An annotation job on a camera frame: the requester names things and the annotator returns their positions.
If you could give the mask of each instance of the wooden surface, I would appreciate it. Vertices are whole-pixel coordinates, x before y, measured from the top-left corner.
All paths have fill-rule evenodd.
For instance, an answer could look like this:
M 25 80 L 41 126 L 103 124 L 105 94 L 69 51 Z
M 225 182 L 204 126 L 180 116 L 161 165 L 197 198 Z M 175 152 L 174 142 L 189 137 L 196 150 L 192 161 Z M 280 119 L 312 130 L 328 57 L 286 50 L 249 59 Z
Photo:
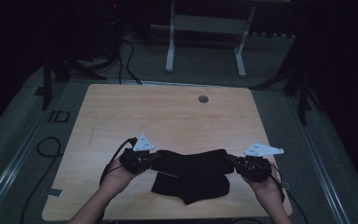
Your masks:
M 199 102 L 206 95 L 209 102 Z M 91 85 L 62 158 L 43 218 L 68 220 L 98 188 L 104 166 L 128 138 L 145 133 L 156 149 L 194 154 L 224 148 L 243 156 L 254 141 L 269 144 L 251 92 L 239 88 Z M 266 216 L 250 187 L 227 175 L 227 196 L 190 205 L 150 192 L 157 172 L 137 176 L 106 208 L 106 219 Z M 285 200 L 291 214 L 292 207 Z

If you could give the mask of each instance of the white tag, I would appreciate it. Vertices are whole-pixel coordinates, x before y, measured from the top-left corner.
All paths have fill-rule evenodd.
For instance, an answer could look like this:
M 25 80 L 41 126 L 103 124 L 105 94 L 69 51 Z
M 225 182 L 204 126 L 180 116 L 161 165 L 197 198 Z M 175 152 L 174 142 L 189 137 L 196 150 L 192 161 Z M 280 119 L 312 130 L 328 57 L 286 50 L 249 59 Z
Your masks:
M 254 156 L 254 157 L 263 157 L 270 155 L 283 154 L 282 148 L 269 147 L 257 142 L 254 142 L 248 149 L 246 149 L 243 154 L 245 156 Z
M 144 133 L 138 138 L 138 141 L 135 143 L 133 147 L 134 151 L 147 151 L 154 149 L 154 146 L 150 143 Z

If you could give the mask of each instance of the black cloth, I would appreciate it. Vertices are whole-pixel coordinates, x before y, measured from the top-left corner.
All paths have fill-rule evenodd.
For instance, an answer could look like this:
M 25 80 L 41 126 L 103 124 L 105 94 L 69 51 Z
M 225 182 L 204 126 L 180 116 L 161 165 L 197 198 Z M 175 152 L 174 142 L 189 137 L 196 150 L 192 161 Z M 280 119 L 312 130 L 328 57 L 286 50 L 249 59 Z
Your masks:
M 229 193 L 226 174 L 234 165 L 226 160 L 227 152 L 217 149 L 193 155 L 159 150 L 161 158 L 152 170 L 159 171 L 152 192 L 181 198 L 186 205 Z

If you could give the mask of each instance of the dark background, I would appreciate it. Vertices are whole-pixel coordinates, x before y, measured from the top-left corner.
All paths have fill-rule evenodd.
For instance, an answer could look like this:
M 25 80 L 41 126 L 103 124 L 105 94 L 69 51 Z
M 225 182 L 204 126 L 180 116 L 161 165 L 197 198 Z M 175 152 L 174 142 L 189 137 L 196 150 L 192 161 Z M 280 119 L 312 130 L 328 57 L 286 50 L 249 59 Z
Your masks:
M 358 172 L 358 0 L 328 8 L 296 3 L 299 6 L 257 3 L 251 30 L 297 36 L 285 66 L 312 67 L 311 86 Z M 211 4 L 205 14 L 241 16 L 235 4 L 226 11 L 219 1 Z M 109 53 L 102 52 L 105 44 L 114 47 L 112 33 L 104 42 L 109 17 L 103 6 L 103 0 L 0 1 L 0 115 L 49 50 L 85 60 Z M 194 1 L 184 1 L 178 10 L 191 13 L 195 7 Z M 123 10 L 128 23 L 148 38 L 150 24 L 169 23 L 170 1 L 132 0 Z

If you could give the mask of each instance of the gray carpet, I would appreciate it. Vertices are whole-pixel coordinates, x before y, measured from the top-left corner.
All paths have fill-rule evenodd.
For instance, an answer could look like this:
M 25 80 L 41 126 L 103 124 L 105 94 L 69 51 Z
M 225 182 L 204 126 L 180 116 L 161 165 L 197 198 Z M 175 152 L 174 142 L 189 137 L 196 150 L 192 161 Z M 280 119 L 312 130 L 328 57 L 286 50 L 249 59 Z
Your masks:
M 150 43 L 138 41 L 135 35 L 127 38 L 135 48 L 131 57 L 131 71 L 145 84 L 154 81 L 165 84 L 253 86 L 276 75 L 293 42 L 293 39 L 285 37 L 267 39 L 264 36 L 251 36 L 243 53 L 248 75 L 240 78 L 232 48 L 207 46 L 204 43 L 199 47 L 197 43 L 180 40 L 176 47 L 173 72 L 165 73 L 167 45 L 164 35 L 157 33 L 158 38 Z M 122 53 L 123 59 L 127 60 L 131 53 L 130 45 L 124 45 Z M 42 98 L 34 96 L 36 88 L 42 85 L 42 73 L 38 71 L 30 76 L 0 118 L 0 176 L 18 151 L 24 151 L 25 159 L 24 164 L 19 164 L 20 171 L 13 176 L 11 188 L 3 192 L 6 194 L 0 202 L 0 223 L 20 222 L 21 209 L 28 195 L 52 161 L 36 152 L 37 143 L 46 137 L 57 137 L 62 144 L 61 152 L 64 152 L 88 85 L 97 82 L 117 83 L 118 66 L 99 73 L 109 77 L 108 80 L 95 81 L 74 75 L 69 84 L 55 82 L 54 100 L 48 111 L 41 112 Z M 130 79 L 125 71 L 123 79 Z M 312 110 L 307 112 L 309 125 L 302 126 L 296 117 L 297 98 L 284 97 L 281 93 L 283 85 L 284 82 L 277 83 L 264 91 L 253 93 L 268 140 L 273 146 L 285 149 L 284 155 L 276 157 L 285 185 L 303 208 L 310 223 L 358 223 L 358 176 L 334 128 L 325 113 L 316 109 L 311 102 Z M 69 111 L 69 121 L 48 122 L 52 110 Z M 42 146 L 42 150 L 48 154 L 54 154 L 56 148 L 56 143 L 51 140 Z M 325 179 L 318 173 L 320 167 L 314 160 L 315 151 L 336 190 L 346 217 L 337 217 L 333 212 L 335 209 L 332 209 L 331 201 L 326 197 L 329 188 L 324 186 Z M 41 213 L 47 199 L 46 190 L 52 184 L 59 163 L 60 159 L 35 191 L 26 209 L 24 223 L 46 223 Z M 291 215 L 293 222 L 305 223 L 294 202 L 291 203 L 294 208 Z M 269 223 L 268 218 L 257 220 Z

